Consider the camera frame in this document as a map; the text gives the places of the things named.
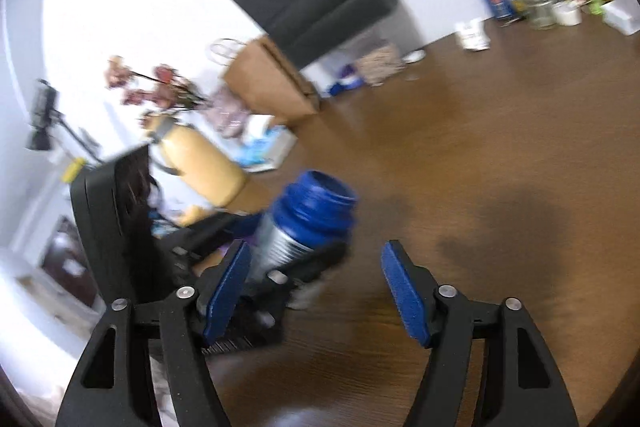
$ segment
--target paper bag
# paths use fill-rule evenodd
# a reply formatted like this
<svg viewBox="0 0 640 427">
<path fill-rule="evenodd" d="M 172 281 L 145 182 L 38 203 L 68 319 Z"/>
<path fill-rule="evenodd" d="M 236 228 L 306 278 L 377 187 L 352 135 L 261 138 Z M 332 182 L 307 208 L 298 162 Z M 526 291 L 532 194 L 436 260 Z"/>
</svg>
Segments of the paper bag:
<svg viewBox="0 0 640 427">
<path fill-rule="evenodd" d="M 318 112 L 313 85 L 267 36 L 242 48 L 223 79 L 254 114 L 272 114 L 278 123 L 293 124 Z"/>
</svg>

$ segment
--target black lamp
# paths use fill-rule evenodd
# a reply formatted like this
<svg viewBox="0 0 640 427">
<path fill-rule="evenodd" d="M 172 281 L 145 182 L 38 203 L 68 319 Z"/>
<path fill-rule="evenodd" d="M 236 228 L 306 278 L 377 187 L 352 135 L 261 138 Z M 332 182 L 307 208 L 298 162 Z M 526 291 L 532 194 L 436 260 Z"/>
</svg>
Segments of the black lamp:
<svg viewBox="0 0 640 427">
<path fill-rule="evenodd" d="M 84 140 L 82 140 L 66 123 L 64 116 L 60 111 L 56 110 L 56 101 L 58 99 L 58 92 L 54 89 L 46 80 L 38 80 L 40 87 L 36 95 L 33 109 L 31 110 L 31 126 L 33 127 L 33 133 L 27 144 L 27 149 L 32 151 L 50 151 L 51 137 L 49 136 L 49 129 L 59 124 L 62 126 L 71 137 L 78 142 L 88 154 L 98 163 L 102 163 L 102 160 L 98 158 Z"/>
</svg>

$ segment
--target wooden table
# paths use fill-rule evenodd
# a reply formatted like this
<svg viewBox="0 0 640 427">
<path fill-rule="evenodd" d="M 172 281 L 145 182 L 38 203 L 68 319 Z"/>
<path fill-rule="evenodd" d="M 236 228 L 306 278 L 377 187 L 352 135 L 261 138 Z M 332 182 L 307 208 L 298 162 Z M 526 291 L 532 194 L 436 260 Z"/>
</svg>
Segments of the wooden table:
<svg viewBox="0 0 640 427">
<path fill-rule="evenodd" d="M 234 426 L 402 425 L 429 351 L 386 287 L 389 239 L 469 298 L 519 297 L 581 425 L 617 385 L 640 345 L 639 41 L 593 17 L 488 33 L 489 51 L 448 37 L 384 86 L 326 103 L 256 178 L 276 194 L 321 169 L 360 203 L 350 260 L 310 311 L 289 313 L 286 343 L 212 362 Z"/>
</svg>

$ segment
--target table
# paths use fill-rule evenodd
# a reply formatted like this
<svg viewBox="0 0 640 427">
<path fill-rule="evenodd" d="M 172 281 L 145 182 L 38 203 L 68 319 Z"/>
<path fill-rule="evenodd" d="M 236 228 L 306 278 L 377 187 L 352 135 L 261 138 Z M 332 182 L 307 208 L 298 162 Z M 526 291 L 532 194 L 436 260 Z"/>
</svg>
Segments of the table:
<svg viewBox="0 0 640 427">
<path fill-rule="evenodd" d="M 326 103 L 285 164 L 255 178 L 276 194 L 321 169 L 360 203 L 351 258 L 312 309 L 289 313 L 287 341 L 211 363 L 234 426 L 402 425 L 429 351 L 386 287 L 389 239 L 469 298 L 520 298 L 581 425 L 618 384 L 640 344 L 638 38 L 594 17 L 543 32 L 487 25 L 488 51 L 447 37 L 382 87 Z"/>
</svg>

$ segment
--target yellow bottle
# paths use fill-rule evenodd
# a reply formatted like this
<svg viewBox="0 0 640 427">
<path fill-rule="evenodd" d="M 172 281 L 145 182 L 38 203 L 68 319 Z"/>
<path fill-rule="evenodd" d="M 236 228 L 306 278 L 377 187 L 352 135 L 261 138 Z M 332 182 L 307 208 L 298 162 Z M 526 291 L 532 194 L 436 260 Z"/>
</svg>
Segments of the yellow bottle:
<svg viewBox="0 0 640 427">
<path fill-rule="evenodd" d="M 145 128 L 170 168 L 165 170 L 180 176 L 213 206 L 227 206 L 244 186 L 245 172 L 196 128 L 166 115 L 148 118 Z"/>
</svg>

